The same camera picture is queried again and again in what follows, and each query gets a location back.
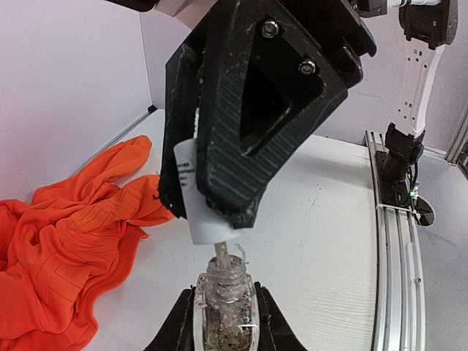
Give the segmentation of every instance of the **orange fabric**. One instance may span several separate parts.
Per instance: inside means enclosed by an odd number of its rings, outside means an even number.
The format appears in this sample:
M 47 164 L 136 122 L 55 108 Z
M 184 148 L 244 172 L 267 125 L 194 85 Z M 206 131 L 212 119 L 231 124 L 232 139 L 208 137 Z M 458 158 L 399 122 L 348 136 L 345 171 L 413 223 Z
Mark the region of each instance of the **orange fabric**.
M 81 173 L 39 189 L 32 204 L 0 202 L 0 350 L 81 350 L 97 332 L 96 299 L 132 270 L 139 226 L 172 219 L 157 200 L 159 176 L 113 182 L 148 159 L 137 137 Z

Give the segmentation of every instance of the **white wall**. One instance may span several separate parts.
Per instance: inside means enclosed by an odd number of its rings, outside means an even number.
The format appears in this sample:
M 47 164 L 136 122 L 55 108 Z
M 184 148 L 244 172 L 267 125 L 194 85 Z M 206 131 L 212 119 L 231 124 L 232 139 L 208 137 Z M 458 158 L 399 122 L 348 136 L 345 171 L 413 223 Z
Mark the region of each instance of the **white wall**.
M 199 0 L 195 3 L 211 3 Z M 193 25 L 200 7 L 185 9 L 179 19 Z M 468 100 L 468 1 L 459 1 L 460 21 L 456 41 L 448 47 L 439 65 L 427 115 L 426 145 L 447 150 Z M 363 57 L 364 81 L 320 127 L 317 134 L 361 143 L 367 129 L 385 132 L 401 92 L 406 64 L 403 29 L 398 10 L 385 17 L 366 20 L 377 41 L 374 58 Z M 156 11 L 142 14 L 151 96 L 164 106 L 165 62 L 189 33 L 184 24 Z
M 0 2 L 0 199 L 69 177 L 149 105 L 138 13 Z

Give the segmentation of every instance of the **white table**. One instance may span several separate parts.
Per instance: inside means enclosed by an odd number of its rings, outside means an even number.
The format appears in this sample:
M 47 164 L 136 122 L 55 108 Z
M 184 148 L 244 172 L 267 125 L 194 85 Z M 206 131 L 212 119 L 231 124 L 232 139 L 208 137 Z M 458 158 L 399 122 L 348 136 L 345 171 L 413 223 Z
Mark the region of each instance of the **white table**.
M 159 171 L 163 129 L 159 110 L 125 137 L 154 142 L 134 176 Z M 127 281 L 96 303 L 99 331 L 87 350 L 143 350 L 214 256 L 213 247 L 192 245 L 184 220 L 146 231 Z M 305 347 L 360 351 L 371 349 L 374 330 L 376 231 L 367 148 L 313 136 L 272 180 L 255 228 L 236 242 Z

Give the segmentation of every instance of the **screw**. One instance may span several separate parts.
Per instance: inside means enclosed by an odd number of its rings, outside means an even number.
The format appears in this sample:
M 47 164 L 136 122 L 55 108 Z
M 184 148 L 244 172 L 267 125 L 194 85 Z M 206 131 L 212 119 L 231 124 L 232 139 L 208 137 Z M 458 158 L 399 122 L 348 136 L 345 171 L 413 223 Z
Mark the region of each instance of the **screw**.
M 262 26 L 262 35 L 267 39 L 272 39 L 279 33 L 279 26 L 274 20 L 267 20 Z
M 313 75 L 317 71 L 317 66 L 310 58 L 304 60 L 299 65 L 299 72 L 302 75 Z

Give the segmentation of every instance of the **white cap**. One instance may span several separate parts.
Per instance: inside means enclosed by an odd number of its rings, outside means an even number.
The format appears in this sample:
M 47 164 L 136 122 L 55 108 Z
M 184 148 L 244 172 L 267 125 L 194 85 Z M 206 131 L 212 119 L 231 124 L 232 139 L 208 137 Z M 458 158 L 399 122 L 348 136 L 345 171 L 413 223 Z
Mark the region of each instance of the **white cap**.
M 237 238 L 243 230 L 235 230 L 226 219 L 211 210 L 198 191 L 197 141 L 189 139 L 179 143 L 174 154 L 193 243 L 211 245 Z

